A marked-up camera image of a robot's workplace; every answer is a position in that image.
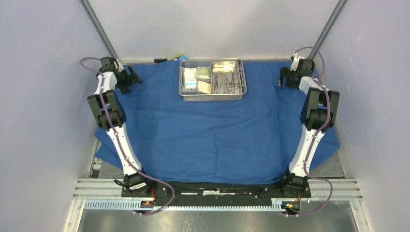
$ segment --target yellow object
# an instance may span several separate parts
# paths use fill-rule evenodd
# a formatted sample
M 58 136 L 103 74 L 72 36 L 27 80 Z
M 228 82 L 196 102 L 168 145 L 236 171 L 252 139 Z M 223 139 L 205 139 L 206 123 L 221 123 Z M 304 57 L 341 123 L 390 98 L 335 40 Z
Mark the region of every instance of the yellow object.
M 172 58 L 169 58 L 168 60 L 174 60 L 174 59 L 176 59 L 176 58 L 180 58 L 182 55 L 183 55 L 182 53 L 181 53 L 181 54 L 178 54 L 178 55 L 176 55 L 176 56 L 174 56 L 174 57 L 172 57 Z

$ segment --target black cable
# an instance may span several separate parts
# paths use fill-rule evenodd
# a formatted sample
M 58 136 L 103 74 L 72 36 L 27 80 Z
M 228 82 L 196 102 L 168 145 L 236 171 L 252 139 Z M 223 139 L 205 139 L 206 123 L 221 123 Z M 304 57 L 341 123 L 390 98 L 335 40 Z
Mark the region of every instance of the black cable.
M 124 183 L 122 183 L 121 181 L 119 181 L 117 179 L 114 180 L 114 183 L 116 183 L 117 185 L 119 185 L 121 187 L 124 187 Z

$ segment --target wire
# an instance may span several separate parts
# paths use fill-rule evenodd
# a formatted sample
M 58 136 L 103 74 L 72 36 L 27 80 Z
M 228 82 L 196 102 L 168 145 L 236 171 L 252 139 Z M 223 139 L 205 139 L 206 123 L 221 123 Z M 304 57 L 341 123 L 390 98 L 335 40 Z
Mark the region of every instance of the wire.
M 297 51 L 295 51 L 295 53 L 297 53 L 297 52 L 300 51 L 300 50 L 306 49 L 306 48 L 311 48 L 311 49 L 315 50 L 315 51 L 319 54 L 319 56 L 321 57 L 321 59 L 322 59 L 322 64 L 323 64 L 323 70 L 322 70 L 322 72 L 321 72 L 320 74 L 315 74 L 315 75 L 313 75 L 312 78 L 313 78 L 313 81 L 314 81 L 317 85 L 319 85 L 319 86 L 321 87 L 321 89 L 324 91 L 324 94 L 325 94 L 325 96 L 326 96 L 327 115 L 326 115 L 326 121 L 323 123 L 323 125 L 321 125 L 321 126 L 319 127 L 319 129 L 318 129 L 318 130 L 315 132 L 315 134 L 313 135 L 312 142 L 310 143 L 309 149 L 308 149 L 307 154 L 306 154 L 306 158 L 305 158 L 304 163 L 303 163 L 303 170 L 305 171 L 306 176 L 309 177 L 310 179 L 326 181 L 327 183 L 329 183 L 330 192 L 329 192 L 329 196 L 327 197 L 326 201 L 325 201 L 319 208 L 317 208 L 317 209 L 315 209 L 315 210 L 313 210 L 313 211 L 307 212 L 307 213 L 298 214 L 297 216 L 296 216 L 296 215 L 289 215 L 290 217 L 306 216 L 306 215 L 310 215 L 310 214 L 313 214 L 313 213 L 316 213 L 316 212 L 322 210 L 322 209 L 329 203 L 330 198 L 332 197 L 332 194 L 333 194 L 333 185 L 332 185 L 332 182 L 331 182 L 330 180 L 328 180 L 328 179 L 326 179 L 326 178 L 314 177 L 314 176 L 310 175 L 310 173 L 308 172 L 308 170 L 307 170 L 307 168 L 306 168 L 306 163 L 307 163 L 307 161 L 308 161 L 308 159 L 309 159 L 309 157 L 310 157 L 310 153 L 311 153 L 311 151 L 312 151 L 313 145 L 315 144 L 316 136 L 317 136 L 317 135 L 329 124 L 329 122 L 330 122 L 330 97 L 329 97 L 329 93 L 327 92 L 326 87 L 325 87 L 324 85 L 322 85 L 322 84 L 318 81 L 318 79 L 316 78 L 316 76 L 321 76 L 321 75 L 323 75 L 323 73 L 324 73 L 324 59 L 323 59 L 323 56 L 321 55 L 321 53 L 320 53 L 316 48 L 314 48 L 314 47 L 302 47 L 302 48 L 298 49 Z
M 324 73 L 324 59 L 323 59 L 323 56 L 321 55 L 321 53 L 316 49 L 316 48 L 314 48 L 314 47 L 302 47 L 302 48 L 299 48 L 299 49 L 297 49 L 296 51 L 295 51 L 295 53 L 297 53 L 298 51 L 301 51 L 301 50 L 304 50 L 304 49 L 308 49 L 308 48 L 310 48 L 310 49 L 312 49 L 312 50 L 315 50 L 318 54 L 319 54 L 319 56 L 321 57 L 321 60 L 322 60 L 322 72 L 320 73 L 320 74 L 315 74 L 315 75 L 313 75 L 313 77 L 317 77 L 317 76 L 321 76 L 321 75 L 323 75 L 323 73 Z
M 300 192 L 297 192 L 297 200 L 296 200 L 296 204 L 300 202 L 301 200 L 301 196 L 300 196 Z
M 116 183 L 117 185 L 119 185 L 121 187 L 124 187 L 124 183 L 122 183 L 121 181 L 119 181 L 117 179 L 114 180 L 114 183 Z
M 83 64 L 83 61 L 84 61 L 84 60 L 87 60 L 87 59 L 93 59 L 93 60 L 100 60 L 100 59 L 94 58 L 94 57 L 86 57 L 86 58 L 83 58 L 83 59 L 80 60 L 80 64 L 81 64 L 81 66 L 83 66 L 85 69 L 88 69 L 88 70 L 90 70 L 90 71 L 96 72 L 96 73 L 98 73 L 98 74 L 100 74 L 100 75 L 102 76 L 101 84 L 100 84 L 100 100 L 101 100 L 101 104 L 102 104 L 102 107 L 103 107 L 103 109 L 104 109 L 105 115 L 107 116 L 108 123 L 110 124 L 110 127 L 111 127 L 111 129 L 113 130 L 114 135 L 115 135 L 115 137 L 116 137 L 116 139 L 117 139 L 118 147 L 119 147 L 119 149 L 121 150 L 121 154 L 122 154 L 124 160 L 128 163 L 129 166 L 131 166 L 131 167 L 132 167 L 138 174 L 140 174 L 141 176 L 143 176 L 143 177 L 145 177 L 145 178 L 148 178 L 148 179 L 151 179 L 151 180 L 153 180 L 153 181 L 156 181 L 156 182 L 158 182 L 158 183 L 164 184 L 164 185 L 166 185 L 167 187 L 169 187 L 169 188 L 171 189 L 172 197 L 171 197 L 171 199 L 170 199 L 166 204 L 164 204 L 163 206 L 161 206 L 160 208 L 158 208 L 158 209 L 156 209 L 156 210 L 154 210 L 154 211 L 147 212 L 147 213 L 140 213 L 140 216 L 149 216 L 149 215 L 153 215 L 153 214 L 159 213 L 160 211 L 163 210 L 163 208 L 169 206 L 169 205 L 171 204 L 171 202 L 174 200 L 175 190 L 174 190 L 174 188 L 173 188 L 170 184 L 166 183 L 165 181 L 162 181 L 162 180 L 159 180 L 159 179 L 157 179 L 157 178 L 155 178 L 155 177 L 149 176 L 149 175 L 143 173 L 142 171 L 138 170 L 138 168 L 136 168 L 136 167 L 129 161 L 129 159 L 128 159 L 127 156 L 125 155 L 124 149 L 122 148 L 122 145 L 121 145 L 121 143 L 120 143 L 120 141 L 119 141 L 118 132 L 117 132 L 117 131 L 115 130 L 115 128 L 114 128 L 113 121 L 111 120 L 110 113 L 108 112 L 107 104 L 105 104 L 105 101 L 104 101 L 104 97 L 103 97 L 103 88 L 104 88 L 104 81 L 105 81 L 104 73 L 102 73 L 101 71 L 99 71 L 99 70 L 97 70 L 97 69 L 93 69 L 93 68 L 90 68 L 90 67 L 85 66 L 85 65 Z

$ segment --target black object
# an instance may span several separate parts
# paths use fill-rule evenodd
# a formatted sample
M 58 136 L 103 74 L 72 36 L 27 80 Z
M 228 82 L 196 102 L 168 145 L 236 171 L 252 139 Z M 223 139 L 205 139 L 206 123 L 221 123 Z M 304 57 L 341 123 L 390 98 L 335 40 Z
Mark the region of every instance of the black object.
M 318 130 L 326 122 L 327 109 L 318 108 L 319 104 L 322 104 L 324 107 L 330 107 L 330 121 L 322 131 L 326 132 L 335 123 L 340 93 L 333 90 L 327 92 L 330 98 L 330 106 L 327 105 L 323 90 L 314 87 L 309 88 L 302 113 L 300 114 L 300 122 L 306 126 L 308 131 L 311 129 Z
M 215 183 L 168 182 L 175 190 L 172 206 L 258 206 L 272 205 L 272 198 L 297 198 L 298 191 L 289 189 L 282 192 L 281 183 L 267 185 L 236 185 Z M 155 205 L 166 204 L 172 196 L 171 190 L 161 183 L 156 183 Z M 235 195 L 203 195 L 204 191 L 235 193 Z M 302 198 L 310 198 L 310 189 L 301 193 Z
M 146 179 L 138 173 L 125 175 L 121 196 L 123 197 L 142 197 L 150 194 L 150 187 Z
M 282 192 L 292 191 L 297 189 L 300 193 L 308 190 L 308 177 L 307 176 L 296 176 L 295 173 L 290 173 L 289 168 L 283 174 L 281 180 L 281 190 Z
M 154 62 L 155 63 L 162 63 L 162 62 L 166 62 L 168 59 L 167 58 L 155 58 Z
M 286 77 L 285 85 L 290 88 L 299 88 L 300 80 L 304 76 L 311 76 L 315 69 L 315 62 L 310 59 L 299 59 L 296 70 L 291 71 L 288 67 L 280 68 L 279 85 L 283 86 L 283 79 Z
M 282 202 L 280 207 L 286 209 L 283 214 L 296 215 L 300 211 L 300 202 Z
M 121 104 L 118 101 L 117 95 L 115 94 L 113 89 L 110 89 L 102 94 L 105 104 L 110 104 L 110 109 L 108 109 L 108 113 L 110 114 L 110 118 L 113 122 L 114 126 L 122 127 L 122 124 L 127 120 L 125 117 L 124 109 L 122 108 Z M 103 104 L 101 103 L 100 95 L 94 94 L 87 97 L 88 104 L 90 105 L 92 114 L 97 121 L 97 125 L 100 128 L 108 131 L 111 126 L 108 122 L 107 115 L 103 110 Z
M 128 75 L 127 71 L 118 70 L 118 62 L 112 57 L 104 57 L 100 59 L 101 61 L 101 68 L 100 72 L 105 73 L 105 72 L 114 72 L 114 75 L 117 78 L 117 88 L 119 89 L 121 94 L 124 93 L 131 93 L 130 86 L 134 85 L 135 83 L 139 82 L 142 83 L 142 80 L 140 77 L 137 75 L 135 72 L 134 68 L 131 65 L 127 65 L 130 75 Z

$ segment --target package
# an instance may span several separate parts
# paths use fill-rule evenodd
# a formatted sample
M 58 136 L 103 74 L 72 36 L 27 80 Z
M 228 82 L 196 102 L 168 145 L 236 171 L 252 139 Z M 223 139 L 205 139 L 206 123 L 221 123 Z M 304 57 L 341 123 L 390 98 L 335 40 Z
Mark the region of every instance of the package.
M 196 89 L 196 68 L 183 68 L 184 85 L 185 88 L 193 90 Z
M 211 67 L 210 66 L 205 66 L 205 67 L 198 67 L 196 68 L 196 76 L 197 79 L 202 79 L 202 80 L 209 80 L 211 81 Z
M 197 90 L 198 90 L 198 93 L 211 94 L 212 93 L 211 83 L 199 80 L 197 84 Z

